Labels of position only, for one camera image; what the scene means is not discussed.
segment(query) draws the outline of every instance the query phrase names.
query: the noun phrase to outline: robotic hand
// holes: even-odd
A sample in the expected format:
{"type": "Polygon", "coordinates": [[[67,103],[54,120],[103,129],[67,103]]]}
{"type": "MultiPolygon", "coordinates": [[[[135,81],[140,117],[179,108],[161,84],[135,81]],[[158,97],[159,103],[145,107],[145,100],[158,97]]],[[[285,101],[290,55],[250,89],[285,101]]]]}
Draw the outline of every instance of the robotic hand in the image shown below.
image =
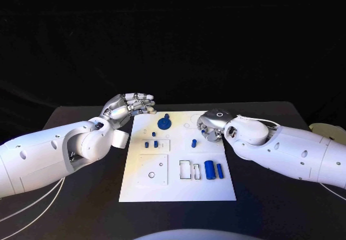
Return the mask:
{"type": "Polygon", "coordinates": [[[208,111],[197,126],[211,142],[221,141],[224,135],[243,159],[288,177],[346,189],[346,145],[270,120],[241,115],[234,118],[223,109],[208,111]]]}
{"type": "Polygon", "coordinates": [[[24,135],[0,146],[0,198],[32,191],[104,158],[112,146],[126,148],[117,130],[139,114],[156,114],[153,96],[119,94],[89,121],[24,135]]]}

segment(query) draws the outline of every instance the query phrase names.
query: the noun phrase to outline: black backdrop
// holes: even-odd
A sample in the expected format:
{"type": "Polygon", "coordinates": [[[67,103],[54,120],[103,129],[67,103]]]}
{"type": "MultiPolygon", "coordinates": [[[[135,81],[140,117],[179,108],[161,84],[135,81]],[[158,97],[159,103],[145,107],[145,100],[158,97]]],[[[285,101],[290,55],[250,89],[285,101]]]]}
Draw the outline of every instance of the black backdrop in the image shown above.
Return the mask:
{"type": "Polygon", "coordinates": [[[133,92],[159,104],[290,101],[309,124],[345,127],[345,56],[345,9],[326,3],[2,2],[0,140],[55,107],[133,92]]]}

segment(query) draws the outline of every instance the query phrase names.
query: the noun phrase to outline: dark gray table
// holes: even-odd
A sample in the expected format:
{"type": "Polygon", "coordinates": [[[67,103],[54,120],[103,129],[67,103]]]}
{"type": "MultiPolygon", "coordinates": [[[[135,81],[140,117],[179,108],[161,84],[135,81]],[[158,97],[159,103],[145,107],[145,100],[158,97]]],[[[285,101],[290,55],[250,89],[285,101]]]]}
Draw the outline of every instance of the dark gray table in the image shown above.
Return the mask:
{"type": "MultiPolygon", "coordinates": [[[[158,105],[159,111],[227,109],[309,130],[289,102],[158,105]]],[[[45,129],[100,115],[102,106],[60,107],[45,129]]],[[[133,120],[123,127],[132,132],[133,120]]],[[[292,179],[243,160],[226,142],[237,201],[119,202],[129,148],[112,148],[99,162],[66,179],[57,201],[37,223],[12,239],[133,239],[174,229],[224,230],[263,239],[345,239],[346,202],[318,183],[292,179]]],[[[0,200],[0,218],[32,203],[53,188],[0,200]]],[[[341,195],[346,191],[331,187],[341,195]]],[[[41,214],[53,198],[0,223],[0,237],[41,214]]]]}

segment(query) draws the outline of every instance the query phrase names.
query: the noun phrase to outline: blue battery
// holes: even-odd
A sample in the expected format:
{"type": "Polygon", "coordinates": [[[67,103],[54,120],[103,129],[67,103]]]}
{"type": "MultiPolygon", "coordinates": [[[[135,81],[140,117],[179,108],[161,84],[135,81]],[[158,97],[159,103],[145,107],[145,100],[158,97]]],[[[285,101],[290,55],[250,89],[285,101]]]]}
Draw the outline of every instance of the blue battery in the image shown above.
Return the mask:
{"type": "Polygon", "coordinates": [[[215,175],[215,163],[213,160],[204,162],[205,167],[205,175],[208,180],[214,180],[217,178],[215,175]]]}
{"type": "Polygon", "coordinates": [[[195,147],[197,147],[197,145],[198,145],[198,140],[197,140],[197,139],[194,139],[194,140],[192,140],[192,145],[191,145],[191,146],[195,148],[195,147]]]}
{"type": "Polygon", "coordinates": [[[223,179],[224,173],[223,173],[223,165],[220,163],[217,164],[217,168],[218,168],[218,177],[223,179]]]}

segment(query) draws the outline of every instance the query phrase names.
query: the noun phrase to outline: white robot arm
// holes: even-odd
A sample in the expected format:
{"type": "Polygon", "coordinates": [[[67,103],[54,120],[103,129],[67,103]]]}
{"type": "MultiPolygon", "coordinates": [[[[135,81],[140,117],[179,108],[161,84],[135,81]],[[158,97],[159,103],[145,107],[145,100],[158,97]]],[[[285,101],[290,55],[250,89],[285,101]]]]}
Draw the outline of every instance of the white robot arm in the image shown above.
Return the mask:
{"type": "Polygon", "coordinates": [[[288,177],[346,189],[346,145],[329,138],[264,119],[233,118],[223,109],[201,116],[198,129],[211,142],[223,140],[224,135],[243,159],[288,177]]]}
{"type": "Polygon", "coordinates": [[[117,130],[139,114],[156,114],[153,96],[119,94],[89,121],[24,135],[0,146],[0,198],[32,191],[125,149],[129,133],[117,130]]]}

